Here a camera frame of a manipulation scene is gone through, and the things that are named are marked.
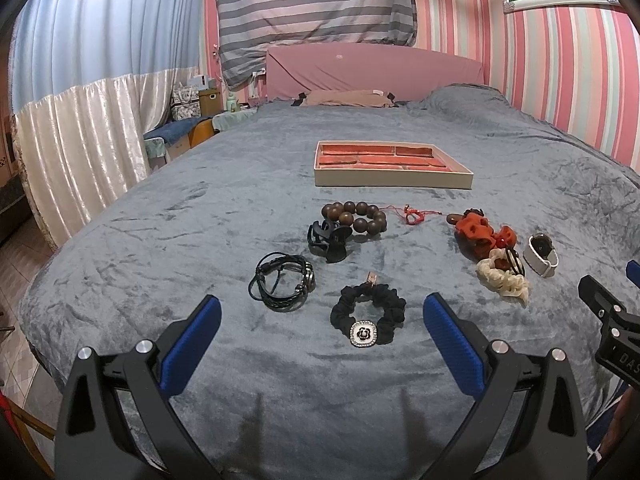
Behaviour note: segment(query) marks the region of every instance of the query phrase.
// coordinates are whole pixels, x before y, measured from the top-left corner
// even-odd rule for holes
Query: wooden bead bracelet
[[[364,218],[354,218],[353,215],[366,216]],[[334,202],[326,204],[322,208],[322,216],[332,222],[339,222],[340,225],[353,226],[357,233],[367,232],[370,236],[386,231],[386,215],[380,211],[377,205],[369,205],[366,202]]]

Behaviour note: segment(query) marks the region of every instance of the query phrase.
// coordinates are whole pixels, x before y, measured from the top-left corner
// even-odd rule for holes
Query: cream scrunchie
[[[507,259],[507,252],[504,249],[492,249],[489,257],[476,265],[478,276],[489,286],[496,288],[501,296],[520,298],[524,304],[529,303],[531,283],[524,276],[516,275],[510,270],[496,269],[495,261],[501,259]]]

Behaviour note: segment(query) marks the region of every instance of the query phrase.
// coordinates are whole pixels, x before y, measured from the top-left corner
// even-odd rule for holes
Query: tray
[[[321,140],[316,186],[471,189],[474,174],[433,144]]]

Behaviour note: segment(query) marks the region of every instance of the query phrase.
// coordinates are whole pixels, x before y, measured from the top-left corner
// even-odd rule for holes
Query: bed
[[[473,189],[315,187],[316,144],[336,138],[433,143],[474,172]],[[230,478],[418,478],[472,405],[422,323],[431,292],[490,340],[537,354],[563,348],[587,419],[612,395],[618,382],[593,359],[599,323],[577,283],[592,274],[634,304],[624,268],[638,252],[640,227],[630,219],[639,184],[629,168],[481,84],[454,82],[397,108],[271,102],[152,174],[71,238],[34,279],[18,316],[62,384],[81,346],[132,348],[213,294],[222,326],[172,403]],[[309,253],[306,229],[325,203],[345,200],[444,214],[482,208],[521,240],[547,232],[561,267],[547,280],[529,271],[528,306],[504,300],[478,280],[444,215],[418,226],[389,215],[380,239],[348,242],[347,259],[329,265]],[[316,290],[295,312],[272,312],[247,293],[271,251],[304,254],[314,265]],[[391,344],[358,349],[329,315],[341,288],[371,270],[405,298],[406,321]],[[364,303],[355,315],[380,313]],[[150,452],[139,422],[131,424]]]

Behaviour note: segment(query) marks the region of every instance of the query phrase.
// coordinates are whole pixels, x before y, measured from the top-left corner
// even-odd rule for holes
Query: watch
[[[522,253],[525,261],[543,278],[550,278],[556,273],[558,253],[549,236],[539,233],[529,237],[529,242]]]

